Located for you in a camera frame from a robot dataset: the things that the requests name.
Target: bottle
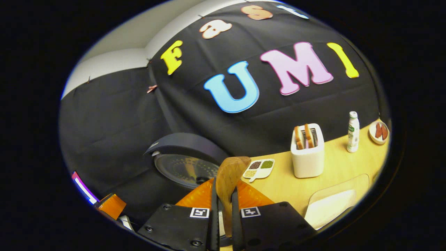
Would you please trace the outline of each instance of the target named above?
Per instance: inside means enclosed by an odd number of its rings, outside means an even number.
[[[347,151],[356,152],[359,146],[359,120],[356,112],[350,112],[348,121],[348,145]]]

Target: bread slice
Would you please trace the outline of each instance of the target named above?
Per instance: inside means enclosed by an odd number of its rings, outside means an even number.
[[[303,145],[303,134],[302,134],[302,132],[299,130],[299,126],[296,126],[295,128],[294,128],[294,134],[295,134],[295,138],[296,138],[296,145],[297,145],[297,148],[299,149],[299,150],[302,150],[302,149],[304,149],[304,145]]]
[[[382,127],[382,131],[383,131],[383,140],[385,140],[387,138],[388,135],[388,130],[385,126]]]
[[[313,134],[311,133],[310,127],[308,126],[308,124],[305,124],[305,137],[308,142],[308,148],[313,148],[314,147]]]
[[[383,134],[383,130],[381,128],[381,124],[377,123],[376,124],[376,133],[375,133],[375,138],[379,138],[381,137],[381,135]]]

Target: letter u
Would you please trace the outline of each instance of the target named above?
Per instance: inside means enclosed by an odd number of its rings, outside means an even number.
[[[211,92],[217,105],[227,113],[239,113],[253,106],[259,99],[259,88],[248,72],[248,63],[241,61],[228,68],[229,74],[235,74],[245,89],[245,96],[234,99],[226,88],[223,74],[210,78],[204,88]]]

